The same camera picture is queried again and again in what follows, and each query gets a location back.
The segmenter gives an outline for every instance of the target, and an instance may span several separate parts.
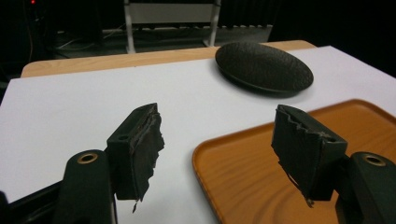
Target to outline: white table surface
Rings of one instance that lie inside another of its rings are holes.
[[[290,98],[235,87],[214,59],[14,79],[0,107],[0,190],[13,202],[61,180],[71,156],[105,149],[133,109],[156,102],[165,149],[136,212],[117,202],[119,222],[217,223],[191,165],[205,140],[272,122],[278,104],[310,111],[362,99],[396,116],[396,78],[332,47],[290,53],[315,77]]]

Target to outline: dark floor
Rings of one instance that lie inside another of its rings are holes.
[[[271,26],[219,28],[215,46],[237,41],[267,42],[271,29]],[[137,53],[204,48],[203,39],[209,34],[208,28],[190,27],[134,30],[134,46]],[[126,32],[121,29],[104,31],[104,41],[101,45],[83,42],[79,39],[70,38],[67,34],[59,33],[56,44],[56,59],[124,54],[127,53],[126,46]]]

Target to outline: black oval object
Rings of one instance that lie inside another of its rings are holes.
[[[297,92],[314,81],[301,60],[258,43],[226,44],[216,52],[216,62],[224,76],[259,91]]]

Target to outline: cable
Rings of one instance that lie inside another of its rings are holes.
[[[67,42],[67,43],[65,43],[65,44],[62,44],[61,46],[55,47],[55,48],[56,48],[56,49],[62,49],[62,48],[64,48],[64,47],[66,47],[67,45],[71,44],[71,43],[74,43],[74,42],[76,42],[76,41],[79,41],[80,39],[82,39],[82,38],[72,39],[72,40],[70,40],[69,42]]]
[[[21,0],[23,4],[23,17],[25,18],[26,22],[26,27],[27,27],[27,32],[29,34],[29,42],[30,42],[30,53],[29,53],[29,58],[28,58],[28,63],[32,61],[33,57],[33,38],[32,38],[32,31],[30,30],[30,22],[27,20],[26,16],[26,4],[25,1]]]

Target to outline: orange tray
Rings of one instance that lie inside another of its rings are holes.
[[[375,105],[352,100],[310,113],[348,141],[346,154],[370,151],[396,161],[396,118]],[[277,163],[274,124],[203,142],[192,163],[221,223],[338,223],[330,202],[309,208]]]

